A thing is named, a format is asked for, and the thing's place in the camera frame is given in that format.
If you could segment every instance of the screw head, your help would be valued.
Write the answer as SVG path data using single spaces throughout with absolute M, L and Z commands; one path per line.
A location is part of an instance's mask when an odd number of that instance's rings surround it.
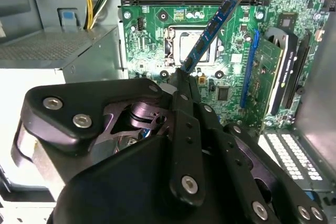
M 262 220 L 267 220 L 268 219 L 268 214 L 265 209 L 265 207 L 258 201 L 252 202 L 252 207 L 253 211 L 256 213 L 256 215 L 262 219 Z
M 187 96 L 185 96 L 184 94 L 181 94 L 181 97 L 184 99 L 184 100 L 188 100 L 188 97 Z
M 238 126 L 233 126 L 233 129 L 239 134 L 242 132 Z
M 149 88 L 150 88 L 151 90 L 153 90 L 154 92 L 157 92 L 157 90 L 158 90 L 157 87 L 154 86 L 154 85 L 150 85 Z
M 72 122 L 74 123 L 75 126 L 82 129 L 87 129 L 92 125 L 91 118 L 85 114 L 75 115 L 72 119 Z
M 59 110 L 63 107 L 63 103 L 58 98 L 48 97 L 43 100 L 43 106 L 50 110 Z
M 197 182 L 191 176 L 183 176 L 182 186 L 189 194 L 195 194 L 198 191 Z
M 264 13 L 262 13 L 262 12 L 257 12 L 257 14 L 256 14 L 256 19 L 261 20 L 261 19 L 263 19 L 263 18 L 264 18 Z
M 129 12 L 125 12 L 125 13 L 124 13 L 124 18 L 125 18 L 125 19 L 130 19 L 130 18 L 131 18 L 131 13 L 129 13 Z
M 310 220 L 310 215 L 304 207 L 298 206 L 298 210 L 302 217 L 306 220 Z
M 205 110 L 206 110 L 207 112 L 211 112 L 211 111 L 212 111 L 212 109 L 211 109 L 210 106 L 208 106 L 208 105 L 204 105 L 204 108 L 205 108 Z
M 313 212 L 314 216 L 318 219 L 318 220 L 323 220 L 323 216 L 320 213 L 319 210 L 317 210 L 315 207 L 311 208 L 311 211 Z

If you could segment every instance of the green circuit board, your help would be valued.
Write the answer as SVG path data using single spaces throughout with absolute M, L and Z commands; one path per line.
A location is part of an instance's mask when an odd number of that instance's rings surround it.
M 268 27 L 277 27 L 281 18 L 287 20 L 288 13 L 295 14 L 289 26 L 293 25 L 292 32 L 299 40 L 307 30 L 312 33 L 310 51 L 299 78 L 303 86 L 329 17 L 323 1 L 269 0 L 268 6 L 242 5 L 236 9 L 192 73 L 198 79 L 203 102 L 214 108 L 221 123 L 235 121 L 258 128 L 263 124 L 287 127 L 293 123 L 301 97 L 298 94 L 289 109 L 280 107 L 277 115 L 257 116 L 262 117 L 263 123 L 257 122 L 259 119 L 253 122 L 254 117 L 247 116 L 250 111 L 240 107 L 250 45 L 255 30 L 262 40 Z M 149 78 L 161 83 L 181 65 L 218 6 L 122 5 L 121 9 L 129 78 Z M 257 19 L 260 13 L 263 18 Z
M 271 90 L 275 75 L 280 67 L 283 50 L 266 39 L 260 39 L 254 57 L 254 66 L 249 86 L 249 99 L 245 108 L 243 121 L 250 127 L 261 131 L 264 129 L 264 118 L 270 102 Z

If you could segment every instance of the black connector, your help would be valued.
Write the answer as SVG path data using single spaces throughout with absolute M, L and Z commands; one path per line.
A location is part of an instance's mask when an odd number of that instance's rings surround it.
M 138 17 L 137 21 L 138 21 L 138 31 L 142 31 L 143 30 L 143 17 Z

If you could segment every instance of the perforated metal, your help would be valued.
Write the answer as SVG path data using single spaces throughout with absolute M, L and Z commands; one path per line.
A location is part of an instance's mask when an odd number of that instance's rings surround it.
M 0 60 L 62 60 L 89 42 L 91 39 L 85 31 L 40 32 L 0 46 Z

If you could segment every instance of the cpu socket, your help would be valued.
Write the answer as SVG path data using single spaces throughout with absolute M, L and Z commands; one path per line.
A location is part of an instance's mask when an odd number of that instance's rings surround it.
M 175 65 L 181 65 L 203 32 L 204 26 L 170 26 L 169 39 Z M 204 53 L 198 66 L 213 66 L 217 55 L 218 37 L 216 36 L 209 49 Z

